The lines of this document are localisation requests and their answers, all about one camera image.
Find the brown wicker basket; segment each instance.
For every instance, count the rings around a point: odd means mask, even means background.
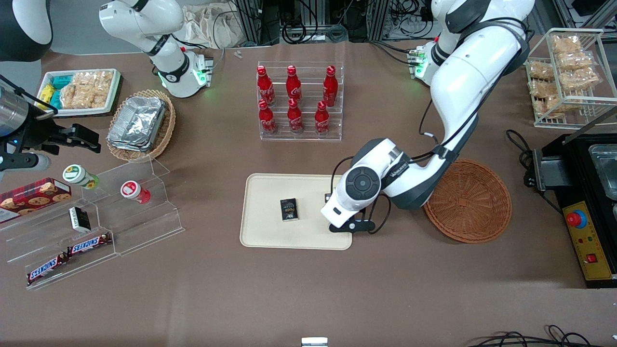
[[[469,160],[455,161],[424,205],[442,233],[464,243],[494,240],[508,227],[512,201],[493,171]]]
[[[158,90],[138,91],[137,93],[131,95],[129,98],[133,96],[143,96],[145,98],[159,98],[161,100],[164,100],[166,103],[165,115],[162,123],[160,124],[159,133],[156,136],[154,147],[149,152],[137,152],[129,151],[126,149],[119,149],[113,147],[109,142],[107,142],[107,147],[114,155],[114,157],[125,161],[134,161],[145,156],[156,158],[161,153],[163,153],[163,150],[165,150],[165,147],[167,147],[167,145],[169,144],[169,140],[172,138],[173,127],[176,125],[176,110],[174,110],[172,101],[169,99],[169,97],[165,95],[165,93]],[[126,100],[124,100],[122,104],[118,107],[118,109],[116,109],[112,122],[109,125],[110,130],[114,126],[115,121],[118,119],[120,109],[122,108],[122,106],[124,106]]]

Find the acrylic bottle rack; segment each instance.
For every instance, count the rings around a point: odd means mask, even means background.
[[[274,93],[276,101],[270,109],[274,113],[276,127],[278,131],[274,135],[269,135],[263,132],[259,119],[259,136],[263,141],[341,141],[343,129],[343,85],[345,81],[345,68],[342,62],[270,62],[260,61],[258,65],[263,65],[268,72],[268,76],[274,84]],[[287,110],[289,109],[286,81],[287,81],[287,66],[295,65],[296,74],[302,82],[302,102],[300,110],[302,111],[302,124],[304,132],[300,135],[291,133],[289,120],[287,118]],[[339,82],[336,102],[333,107],[328,108],[329,132],[328,135],[320,138],[315,131],[315,113],[317,111],[317,102],[323,99],[323,80],[326,77],[326,68],[333,65],[336,68],[336,80]],[[259,91],[257,93],[257,101],[261,98]],[[259,113],[257,103],[255,110]]]
[[[78,253],[66,264],[27,286],[28,289],[39,289],[184,231],[178,209],[167,199],[162,180],[167,173],[167,168],[149,157],[129,162],[98,174],[100,182],[93,190],[72,186],[71,200],[2,225],[0,233],[6,238],[8,263],[23,265],[25,274],[29,274],[66,252],[67,247],[111,233],[113,243]],[[151,198],[147,204],[121,196],[120,187],[127,180],[135,180],[150,191]],[[72,229],[68,209],[73,206],[88,213],[91,224],[89,233]],[[23,283],[27,284],[26,275]]]

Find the coca-cola bottle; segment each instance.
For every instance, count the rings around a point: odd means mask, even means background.
[[[315,130],[317,131],[317,136],[326,137],[326,135],[328,135],[329,119],[330,114],[328,110],[326,110],[326,103],[324,101],[318,102],[317,112],[315,113]]]
[[[268,107],[268,102],[264,99],[259,101],[259,121],[262,124],[263,132],[267,135],[274,135],[277,131],[274,114]]]
[[[300,78],[296,75],[296,67],[290,65],[287,67],[287,96],[290,99],[296,99],[298,105],[302,102],[302,84]]]
[[[257,89],[259,89],[259,95],[266,100],[269,106],[272,106],[275,101],[274,85],[263,65],[257,67]]]
[[[298,100],[289,99],[287,118],[289,119],[289,127],[291,128],[292,134],[300,135],[304,132],[304,126],[302,125],[302,111],[298,108]]]
[[[339,91],[339,82],[336,80],[336,69],[333,65],[326,69],[326,79],[323,80],[323,100],[326,106],[333,107],[336,102],[336,93]]]

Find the aluminum foil container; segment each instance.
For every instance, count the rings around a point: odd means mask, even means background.
[[[133,96],[120,109],[107,141],[116,148],[149,151],[165,114],[165,102],[159,98]]]

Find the red button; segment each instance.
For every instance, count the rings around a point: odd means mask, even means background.
[[[566,216],[566,222],[571,227],[578,227],[582,223],[582,218],[578,213],[570,212]]]

